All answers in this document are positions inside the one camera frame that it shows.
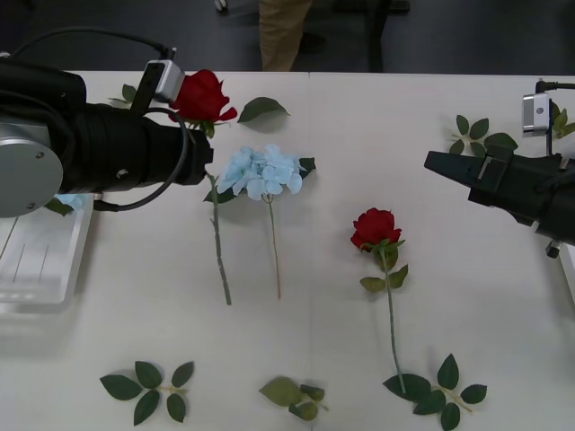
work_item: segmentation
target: person's leg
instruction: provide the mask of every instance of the person's leg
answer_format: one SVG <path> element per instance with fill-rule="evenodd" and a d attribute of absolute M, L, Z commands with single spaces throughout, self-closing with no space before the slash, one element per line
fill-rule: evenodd
<path fill-rule="evenodd" d="M 288 72 L 304 33 L 312 0 L 260 0 L 260 47 L 266 72 Z"/>

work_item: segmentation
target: white plastic tray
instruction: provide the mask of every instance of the white plastic tray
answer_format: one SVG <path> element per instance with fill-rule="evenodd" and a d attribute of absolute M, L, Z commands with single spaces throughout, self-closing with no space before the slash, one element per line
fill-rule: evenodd
<path fill-rule="evenodd" d="M 42 208 L 0 219 L 0 312 L 54 313 L 75 291 L 93 201 L 65 217 Z"/>
<path fill-rule="evenodd" d="M 575 299 L 575 247 L 563 245 L 559 253 L 571 295 Z"/>

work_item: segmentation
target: artificial leaf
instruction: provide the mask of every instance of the artificial leaf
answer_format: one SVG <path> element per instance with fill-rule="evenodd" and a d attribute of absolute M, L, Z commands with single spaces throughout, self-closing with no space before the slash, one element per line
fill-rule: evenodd
<path fill-rule="evenodd" d="M 181 388 L 188 382 L 192 374 L 194 374 L 193 362 L 187 362 L 184 365 L 180 365 L 178 368 L 176 368 L 176 371 L 174 371 L 172 375 L 173 387 Z"/>
<path fill-rule="evenodd" d="M 471 126 L 469 137 L 473 140 L 481 139 L 487 135 L 489 130 L 489 119 L 480 119 Z"/>
<path fill-rule="evenodd" d="M 217 203 L 218 204 L 225 204 L 225 202 L 229 202 L 230 200 L 232 200 L 234 198 L 237 198 L 237 196 L 234 194 L 234 192 L 232 191 L 232 188 L 230 187 L 224 193 L 218 193 L 217 194 Z M 204 202 L 214 202 L 214 200 L 212 199 L 212 192 L 211 191 L 204 198 Z"/>
<path fill-rule="evenodd" d="M 136 376 L 142 386 L 147 389 L 154 389 L 162 384 L 162 375 L 149 362 L 136 361 Z"/>
<path fill-rule="evenodd" d="M 124 86 L 122 87 L 122 96 L 129 103 L 134 101 L 136 93 L 137 93 L 136 87 L 133 87 L 132 85 L 124 84 Z"/>
<path fill-rule="evenodd" d="M 317 418 L 317 406 L 311 401 L 304 402 L 298 406 L 296 404 L 290 404 L 289 412 L 306 421 Z"/>
<path fill-rule="evenodd" d="M 134 427 L 141 424 L 154 413 L 160 402 L 160 392 L 156 389 L 148 391 L 136 404 L 134 410 Z"/>
<path fill-rule="evenodd" d="M 132 400 L 142 391 L 142 387 L 124 375 L 104 375 L 100 382 L 116 400 Z"/>
<path fill-rule="evenodd" d="M 321 401 L 325 396 L 325 391 L 323 389 L 308 386 L 306 384 L 300 384 L 299 389 L 301 390 L 302 393 L 304 393 L 314 401 Z"/>
<path fill-rule="evenodd" d="M 559 131 L 557 137 L 561 139 L 562 137 L 566 137 L 567 135 L 570 135 L 573 132 L 575 132 L 575 123 L 570 123 L 565 125 L 565 127 Z"/>
<path fill-rule="evenodd" d="M 405 393 L 402 392 L 398 375 L 385 381 L 384 386 L 398 397 L 413 402 L 420 402 L 431 392 L 431 383 L 426 378 L 416 374 L 402 374 L 402 377 Z"/>
<path fill-rule="evenodd" d="M 166 407 L 168 408 L 170 418 L 176 422 L 183 422 L 183 419 L 186 417 L 186 403 L 180 395 L 177 393 L 170 395 L 166 401 Z"/>
<path fill-rule="evenodd" d="M 383 240 L 379 243 L 379 245 L 381 245 L 384 248 L 384 251 L 391 251 L 393 249 L 398 249 L 400 246 L 403 245 L 404 242 L 405 240 L 401 240 L 397 242 L 392 242 L 390 244 L 389 240 Z"/>
<path fill-rule="evenodd" d="M 483 143 L 487 148 L 489 148 L 490 145 L 499 145 L 504 146 L 505 148 L 510 148 L 511 150 L 518 149 L 518 143 L 515 142 L 515 139 L 507 133 L 494 133 L 493 135 L 489 135 L 485 138 Z"/>
<path fill-rule="evenodd" d="M 559 132 L 567 124 L 567 110 L 563 109 L 553 122 L 553 130 Z"/>
<path fill-rule="evenodd" d="M 457 129 L 459 129 L 459 133 L 462 135 L 467 135 L 469 131 L 469 121 L 463 115 L 458 115 L 456 117 L 457 122 Z"/>
<path fill-rule="evenodd" d="M 213 121 L 209 120 L 202 121 L 200 128 L 204 132 L 204 134 L 210 139 L 214 137 L 214 134 L 216 133 L 216 128 L 214 127 Z"/>
<path fill-rule="evenodd" d="M 457 366 L 456 359 L 452 354 L 443 361 L 443 365 L 438 371 L 438 383 L 449 390 L 456 388 L 459 382 L 459 367 Z"/>
<path fill-rule="evenodd" d="M 472 142 L 471 149 L 475 157 L 479 157 L 480 159 L 485 157 L 485 147 L 481 145 L 479 142 Z"/>
<path fill-rule="evenodd" d="M 289 115 L 286 109 L 281 106 L 278 101 L 270 99 L 269 97 L 256 97 L 243 107 L 242 114 L 237 122 L 247 123 L 248 121 L 257 119 L 260 115 L 267 114 L 268 112 L 280 112 Z"/>
<path fill-rule="evenodd" d="M 461 398 L 467 404 L 477 404 L 485 400 L 487 395 L 487 386 L 483 384 L 472 384 L 467 386 L 463 392 L 461 392 Z"/>
<path fill-rule="evenodd" d="M 129 105 L 129 101 L 125 101 L 125 100 L 123 100 L 123 99 L 117 99 L 117 98 L 115 98 L 115 97 L 109 97 L 108 100 L 109 100 L 109 101 L 116 101 L 116 102 L 118 102 L 118 103 L 124 103 L 124 104 L 126 104 L 126 105 Z"/>
<path fill-rule="evenodd" d="M 443 431 L 456 429 L 459 425 L 460 416 L 459 408 L 453 402 L 448 403 L 441 413 L 441 427 Z"/>
<path fill-rule="evenodd" d="M 307 175 L 312 173 L 312 171 L 315 169 L 315 158 L 307 157 L 299 159 L 299 164 L 301 164 L 302 168 L 305 169 L 305 171 L 301 171 L 299 173 L 299 175 L 302 177 L 303 180 Z"/>
<path fill-rule="evenodd" d="M 397 249 L 392 249 L 385 252 L 385 262 L 387 263 L 387 270 L 390 271 L 394 268 L 397 260 L 399 259 L 399 251 Z M 382 271 L 385 271 L 383 264 L 379 265 Z"/>
<path fill-rule="evenodd" d="M 54 213 L 60 214 L 61 216 L 67 216 L 74 211 L 71 206 L 63 204 L 58 198 L 52 198 L 44 207 Z"/>
<path fill-rule="evenodd" d="M 376 294 L 385 289 L 385 281 L 378 277 L 363 277 L 359 283 L 370 294 Z"/>
<path fill-rule="evenodd" d="M 423 397 L 415 409 L 414 415 L 433 415 L 439 413 L 446 406 L 446 395 L 441 390 L 431 391 Z"/>
<path fill-rule="evenodd" d="M 279 405 L 287 407 L 290 404 L 301 402 L 303 394 L 297 384 L 284 376 L 276 377 L 260 389 L 268 400 Z"/>
<path fill-rule="evenodd" d="M 461 154 L 464 151 L 465 144 L 461 139 L 457 139 L 449 148 L 450 154 Z"/>
<path fill-rule="evenodd" d="M 394 272 L 393 274 L 390 274 L 389 275 L 389 286 L 391 286 L 392 289 L 397 289 L 397 288 L 403 286 L 403 280 L 407 277 L 408 271 L 409 271 L 409 266 L 405 265 L 399 271 Z"/>
<path fill-rule="evenodd" d="M 559 114 L 561 114 L 561 110 L 557 106 L 557 103 L 552 101 L 551 102 L 551 120 L 552 120 L 553 124 L 555 124 L 555 120 L 557 119 L 557 117 L 559 117 Z"/>

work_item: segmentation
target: white table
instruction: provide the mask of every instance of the white table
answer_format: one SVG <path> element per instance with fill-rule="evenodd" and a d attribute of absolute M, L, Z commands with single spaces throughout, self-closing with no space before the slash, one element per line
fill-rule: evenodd
<path fill-rule="evenodd" d="M 92 102 L 118 97 L 140 76 L 82 75 Z M 428 150 L 448 148 L 457 113 L 487 116 L 492 131 L 519 138 L 520 101 L 534 77 L 219 76 L 239 110 L 265 95 L 292 116 L 273 134 L 218 127 L 212 172 L 242 145 L 277 143 L 316 157 L 302 191 L 274 201 L 284 297 L 276 297 L 262 203 L 222 207 L 231 307 L 211 206 L 201 202 L 207 184 L 171 187 L 131 213 L 95 215 L 71 307 L 0 320 L 2 429 L 130 430 L 136 403 L 114 400 L 99 378 L 135 360 L 161 365 L 169 378 L 194 360 L 185 424 L 169 419 L 163 401 L 138 429 L 309 429 L 258 393 L 284 374 L 325 387 L 331 411 L 315 430 L 440 430 L 435 417 L 412 415 L 409 402 L 382 386 L 394 375 L 387 304 L 366 300 L 358 281 L 377 271 L 349 242 L 353 220 L 371 207 L 392 209 L 407 240 L 401 262 L 410 275 L 394 297 L 404 371 L 433 380 L 453 353 L 460 388 L 489 386 L 458 429 L 573 429 L 575 312 L 559 261 L 510 215 L 467 202 L 464 187 L 423 168 Z M 575 106 L 568 93 L 554 97 Z M 520 145 L 521 154 L 544 152 L 541 140 Z"/>

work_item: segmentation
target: blue hydrangea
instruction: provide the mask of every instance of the blue hydrangea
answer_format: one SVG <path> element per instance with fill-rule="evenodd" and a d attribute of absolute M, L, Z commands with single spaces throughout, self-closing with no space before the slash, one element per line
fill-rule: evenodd
<path fill-rule="evenodd" d="M 296 155 L 282 154 L 277 145 L 266 146 L 265 153 L 244 147 L 232 155 L 217 192 L 232 188 L 236 196 L 246 189 L 253 200 L 263 195 L 278 195 L 287 186 L 292 193 L 302 188 L 301 171 L 305 171 Z"/>

